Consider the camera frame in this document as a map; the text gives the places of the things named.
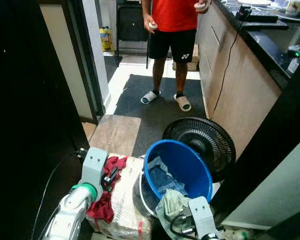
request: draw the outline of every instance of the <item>blue plastic bucket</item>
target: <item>blue plastic bucket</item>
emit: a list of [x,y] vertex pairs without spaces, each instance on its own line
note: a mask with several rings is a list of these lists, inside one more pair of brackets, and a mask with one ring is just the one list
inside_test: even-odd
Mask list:
[[212,178],[208,167],[200,156],[190,147],[175,140],[161,140],[154,143],[146,152],[144,175],[154,194],[161,199],[161,194],[154,186],[148,170],[148,162],[160,157],[172,176],[184,183],[189,198],[204,196],[208,202],[212,197]]

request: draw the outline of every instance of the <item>red t-shirt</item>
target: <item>red t-shirt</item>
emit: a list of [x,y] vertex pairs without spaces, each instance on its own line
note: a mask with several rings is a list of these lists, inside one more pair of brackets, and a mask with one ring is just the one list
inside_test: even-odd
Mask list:
[[162,32],[196,29],[198,14],[194,7],[198,0],[153,0],[152,17]]

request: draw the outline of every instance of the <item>electric fan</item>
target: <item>electric fan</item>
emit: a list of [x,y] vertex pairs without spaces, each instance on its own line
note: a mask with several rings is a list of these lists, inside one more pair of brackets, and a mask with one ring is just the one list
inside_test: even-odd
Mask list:
[[207,165],[214,183],[223,180],[236,161],[234,142],[217,123],[200,117],[172,122],[162,139],[182,142],[196,151]]

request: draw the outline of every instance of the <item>wrapped package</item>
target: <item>wrapped package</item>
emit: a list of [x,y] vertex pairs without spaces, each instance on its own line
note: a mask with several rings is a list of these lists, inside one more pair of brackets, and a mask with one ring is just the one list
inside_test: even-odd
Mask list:
[[144,166],[144,161],[128,157],[126,167],[120,172],[121,179],[115,184],[111,196],[114,218],[111,223],[86,216],[95,232],[115,240],[150,240],[152,221],[143,216],[133,203],[133,185]]

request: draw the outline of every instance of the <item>black door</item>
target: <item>black door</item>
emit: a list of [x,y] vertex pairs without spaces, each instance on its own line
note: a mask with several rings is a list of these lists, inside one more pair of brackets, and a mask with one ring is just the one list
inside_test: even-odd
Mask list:
[[[89,144],[38,3],[0,0],[0,239],[30,239],[50,173],[80,147]],[[72,156],[55,172],[35,240],[81,169]]]

